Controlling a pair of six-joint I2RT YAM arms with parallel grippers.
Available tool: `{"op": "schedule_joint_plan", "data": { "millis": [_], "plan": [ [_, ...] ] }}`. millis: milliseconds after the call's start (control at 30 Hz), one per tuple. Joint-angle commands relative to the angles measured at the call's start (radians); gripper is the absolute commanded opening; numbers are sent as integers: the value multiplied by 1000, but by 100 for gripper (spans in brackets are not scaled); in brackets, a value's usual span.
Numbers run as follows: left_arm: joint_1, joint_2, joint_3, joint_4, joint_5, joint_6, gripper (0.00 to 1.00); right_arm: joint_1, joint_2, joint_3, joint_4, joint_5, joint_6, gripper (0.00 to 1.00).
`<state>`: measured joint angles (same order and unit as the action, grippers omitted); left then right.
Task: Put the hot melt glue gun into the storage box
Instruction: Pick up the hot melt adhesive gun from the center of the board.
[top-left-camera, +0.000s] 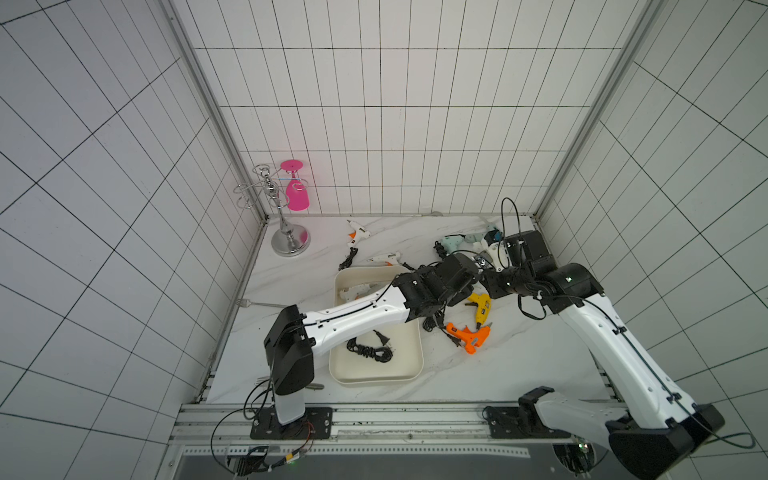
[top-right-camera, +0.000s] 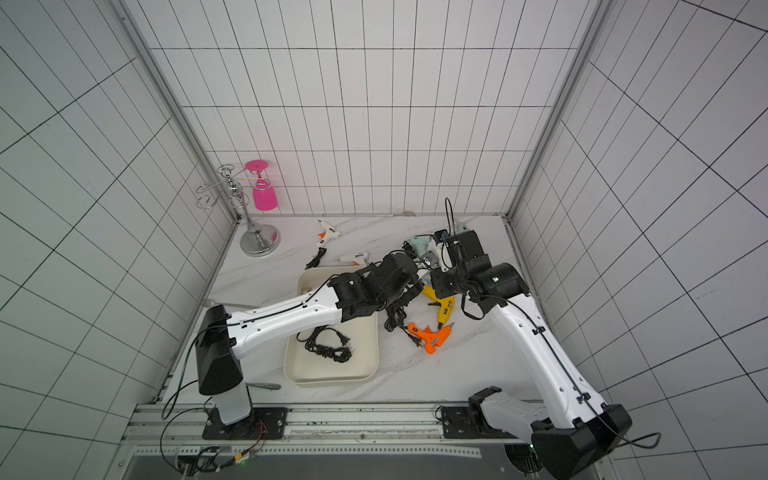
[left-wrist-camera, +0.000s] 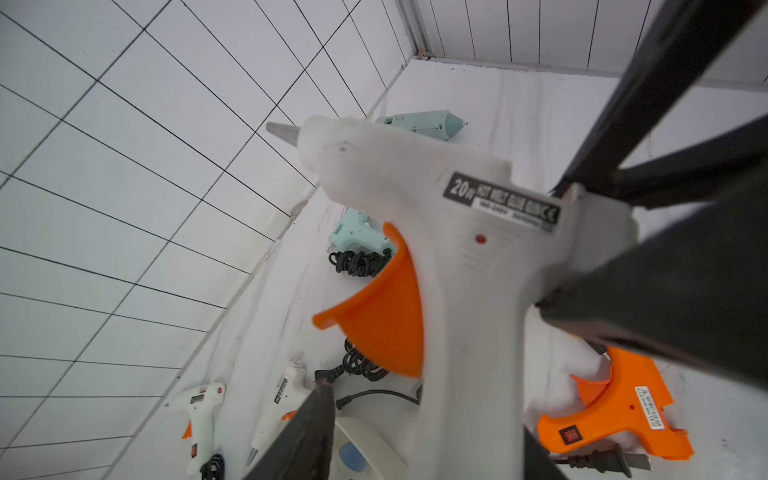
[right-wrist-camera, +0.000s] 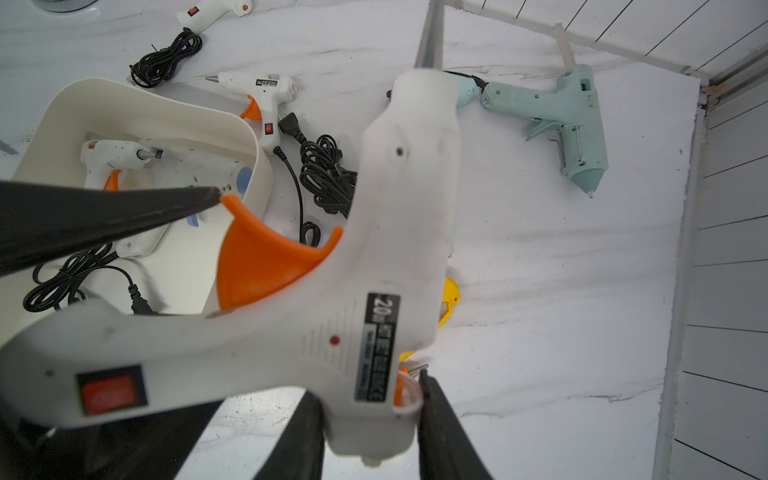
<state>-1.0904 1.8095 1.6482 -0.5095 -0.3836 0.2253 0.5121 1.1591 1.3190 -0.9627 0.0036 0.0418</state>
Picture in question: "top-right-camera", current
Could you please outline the yellow glue gun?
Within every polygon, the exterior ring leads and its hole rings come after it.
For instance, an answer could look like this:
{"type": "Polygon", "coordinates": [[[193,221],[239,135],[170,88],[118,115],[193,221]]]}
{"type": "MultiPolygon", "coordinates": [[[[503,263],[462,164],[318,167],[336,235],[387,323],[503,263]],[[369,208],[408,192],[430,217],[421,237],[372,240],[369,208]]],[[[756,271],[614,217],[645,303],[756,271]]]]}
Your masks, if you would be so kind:
{"type": "Polygon", "coordinates": [[[429,285],[423,287],[422,293],[430,300],[430,305],[436,306],[439,309],[438,329],[442,329],[447,325],[455,308],[455,297],[439,298],[435,290],[429,285]]]}

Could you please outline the cream plastic storage tray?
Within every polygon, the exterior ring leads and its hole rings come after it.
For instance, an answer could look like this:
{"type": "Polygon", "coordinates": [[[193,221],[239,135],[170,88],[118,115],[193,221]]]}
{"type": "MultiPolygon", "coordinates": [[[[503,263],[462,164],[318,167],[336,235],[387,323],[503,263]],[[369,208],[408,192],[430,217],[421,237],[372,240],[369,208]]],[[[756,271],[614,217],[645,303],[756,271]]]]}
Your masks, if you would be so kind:
{"type": "Polygon", "coordinates": [[[378,314],[289,338],[283,373],[296,385],[367,380],[379,367],[378,314]]]}

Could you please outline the small white glue gun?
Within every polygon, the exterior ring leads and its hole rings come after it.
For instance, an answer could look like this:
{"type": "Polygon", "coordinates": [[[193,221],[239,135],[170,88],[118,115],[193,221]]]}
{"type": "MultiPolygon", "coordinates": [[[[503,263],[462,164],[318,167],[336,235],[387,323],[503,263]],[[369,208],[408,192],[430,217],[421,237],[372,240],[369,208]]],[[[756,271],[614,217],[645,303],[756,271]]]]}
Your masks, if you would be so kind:
{"type": "Polygon", "coordinates": [[[316,243],[317,247],[325,248],[326,245],[341,236],[341,233],[336,227],[323,219],[318,220],[319,225],[322,227],[323,232],[319,234],[319,241],[316,243]]]}

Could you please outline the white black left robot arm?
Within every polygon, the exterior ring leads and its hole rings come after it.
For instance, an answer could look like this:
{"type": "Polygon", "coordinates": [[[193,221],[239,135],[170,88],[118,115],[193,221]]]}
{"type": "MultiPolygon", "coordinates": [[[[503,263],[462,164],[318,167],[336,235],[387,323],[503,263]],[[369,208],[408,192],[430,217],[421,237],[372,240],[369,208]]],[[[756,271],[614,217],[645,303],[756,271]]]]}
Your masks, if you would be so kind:
{"type": "Polygon", "coordinates": [[[335,326],[405,306],[423,290],[429,270],[394,251],[353,272],[331,275],[310,293],[263,308],[229,313],[209,308],[192,341],[198,391],[213,399],[219,420],[234,425],[251,416],[241,360],[258,347],[323,326],[335,326]]]}

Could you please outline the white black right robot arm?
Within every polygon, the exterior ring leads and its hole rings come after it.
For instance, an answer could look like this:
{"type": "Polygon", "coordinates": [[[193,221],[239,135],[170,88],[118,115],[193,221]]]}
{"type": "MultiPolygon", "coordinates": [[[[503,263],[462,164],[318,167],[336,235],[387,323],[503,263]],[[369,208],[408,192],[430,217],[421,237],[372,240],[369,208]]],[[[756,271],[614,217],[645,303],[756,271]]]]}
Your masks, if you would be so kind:
{"type": "Polygon", "coordinates": [[[579,373],[517,270],[493,265],[472,230],[445,237],[435,255],[441,262],[431,274],[437,297],[458,295],[477,305],[479,317],[491,320],[518,349],[543,402],[537,407],[487,387],[468,400],[475,431],[526,441],[556,479],[570,479],[618,448],[632,426],[629,413],[606,403],[579,373]]]}

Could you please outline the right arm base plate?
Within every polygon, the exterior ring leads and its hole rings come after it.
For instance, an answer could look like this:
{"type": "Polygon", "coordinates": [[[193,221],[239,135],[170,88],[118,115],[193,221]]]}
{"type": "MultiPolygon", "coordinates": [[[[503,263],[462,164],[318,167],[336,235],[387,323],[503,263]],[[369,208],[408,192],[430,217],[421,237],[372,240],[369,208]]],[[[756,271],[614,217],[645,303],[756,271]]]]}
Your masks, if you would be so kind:
{"type": "Polygon", "coordinates": [[[515,439],[507,432],[490,427],[480,410],[473,405],[441,405],[434,414],[447,439],[515,439]]]}

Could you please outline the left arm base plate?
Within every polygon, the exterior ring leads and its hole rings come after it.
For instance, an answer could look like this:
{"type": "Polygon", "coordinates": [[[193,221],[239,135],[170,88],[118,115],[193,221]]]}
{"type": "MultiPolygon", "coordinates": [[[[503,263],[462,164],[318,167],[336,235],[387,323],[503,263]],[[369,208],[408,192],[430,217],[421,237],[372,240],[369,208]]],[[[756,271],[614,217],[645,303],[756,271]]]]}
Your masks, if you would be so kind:
{"type": "Polygon", "coordinates": [[[204,440],[246,441],[283,438],[288,409],[284,407],[253,408],[244,419],[225,425],[219,409],[214,407],[202,433],[204,440]]]}

